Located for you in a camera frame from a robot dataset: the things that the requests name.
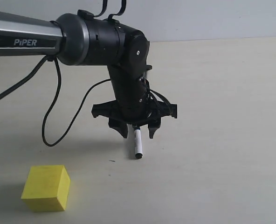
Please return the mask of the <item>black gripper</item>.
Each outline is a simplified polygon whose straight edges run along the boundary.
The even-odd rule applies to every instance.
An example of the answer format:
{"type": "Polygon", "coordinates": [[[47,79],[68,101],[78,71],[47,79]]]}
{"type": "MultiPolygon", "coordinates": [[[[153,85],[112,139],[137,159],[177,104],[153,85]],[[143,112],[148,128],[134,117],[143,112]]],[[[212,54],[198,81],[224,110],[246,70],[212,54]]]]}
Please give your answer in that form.
{"type": "Polygon", "coordinates": [[[109,128],[128,137],[128,126],[144,126],[148,124],[149,138],[153,139],[160,128],[162,117],[177,118],[177,105],[159,93],[145,93],[130,104],[120,100],[96,104],[92,107],[93,117],[103,116],[109,119],[109,128]]]}

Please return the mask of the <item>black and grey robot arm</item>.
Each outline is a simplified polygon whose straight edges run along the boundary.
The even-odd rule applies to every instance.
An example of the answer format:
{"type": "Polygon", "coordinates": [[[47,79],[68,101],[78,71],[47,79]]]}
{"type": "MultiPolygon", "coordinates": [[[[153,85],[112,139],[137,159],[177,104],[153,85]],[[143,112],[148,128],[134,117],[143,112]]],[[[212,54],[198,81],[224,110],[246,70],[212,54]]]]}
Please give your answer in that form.
{"type": "Polygon", "coordinates": [[[142,31],[85,10],[54,21],[0,12],[0,56],[42,55],[69,66],[107,67],[115,100],[93,105],[91,113],[107,117],[124,138],[128,125],[146,125],[153,138],[163,117],[177,117],[177,105],[150,89],[149,48],[142,31]]]}

